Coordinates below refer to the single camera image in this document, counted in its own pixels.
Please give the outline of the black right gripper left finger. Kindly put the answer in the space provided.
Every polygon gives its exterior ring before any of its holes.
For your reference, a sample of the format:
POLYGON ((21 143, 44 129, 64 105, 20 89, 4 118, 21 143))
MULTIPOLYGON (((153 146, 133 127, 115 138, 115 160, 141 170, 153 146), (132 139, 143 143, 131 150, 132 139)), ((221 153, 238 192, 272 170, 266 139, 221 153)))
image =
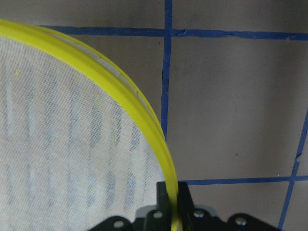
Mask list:
POLYGON ((156 201, 159 210, 171 211, 170 198, 164 181, 160 181, 156 184, 156 201))

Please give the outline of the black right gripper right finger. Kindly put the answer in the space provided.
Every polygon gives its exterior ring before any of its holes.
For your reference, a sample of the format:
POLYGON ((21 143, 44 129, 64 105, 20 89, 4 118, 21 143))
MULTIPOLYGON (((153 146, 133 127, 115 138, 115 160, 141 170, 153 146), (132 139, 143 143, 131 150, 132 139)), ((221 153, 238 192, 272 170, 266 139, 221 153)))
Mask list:
POLYGON ((178 208, 180 213, 192 213, 194 203, 187 183, 178 183, 178 208))

